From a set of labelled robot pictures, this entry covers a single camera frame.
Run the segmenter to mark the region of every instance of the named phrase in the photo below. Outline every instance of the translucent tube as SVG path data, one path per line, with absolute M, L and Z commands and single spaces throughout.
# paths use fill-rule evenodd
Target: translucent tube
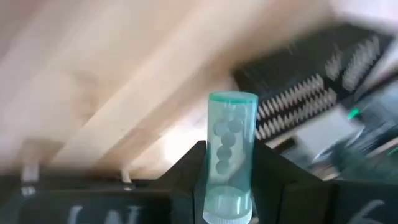
M 258 97 L 211 93 L 208 101 L 208 180 L 203 218 L 209 224 L 251 219 L 251 169 Z

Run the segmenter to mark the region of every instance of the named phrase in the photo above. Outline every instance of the plastic vial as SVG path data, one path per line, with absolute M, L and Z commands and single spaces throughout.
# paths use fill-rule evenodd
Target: plastic vial
M 203 218 L 247 224 L 252 215 L 251 169 L 258 97 L 211 93 L 208 100 L 208 180 Z

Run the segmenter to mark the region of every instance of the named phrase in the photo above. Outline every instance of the blurry background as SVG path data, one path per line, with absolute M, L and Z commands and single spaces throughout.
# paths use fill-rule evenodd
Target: blurry background
M 0 168 L 156 178 L 206 139 L 208 94 L 235 89 L 231 67 L 341 18 L 398 33 L 397 12 L 394 0 L 3 0 Z

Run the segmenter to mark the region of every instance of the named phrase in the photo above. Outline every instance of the black slot holder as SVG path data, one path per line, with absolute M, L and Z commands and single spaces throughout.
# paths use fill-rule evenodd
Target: black slot holder
M 260 141 L 253 153 L 252 194 L 259 223 L 398 223 L 396 185 L 324 182 Z M 77 177 L 61 186 L 57 178 L 65 181 L 62 177 L 40 178 L 40 183 L 29 184 L 35 193 L 23 196 L 20 188 L 24 184 L 17 176 L 1 177 L 1 223 L 70 223 L 72 208 L 80 211 L 76 224 L 105 223 L 110 211 L 113 216 L 120 214 L 121 223 L 205 223 L 205 141 L 197 142 L 163 176 L 135 189 L 125 189 L 131 184 Z M 132 216 L 133 206 L 137 213 Z

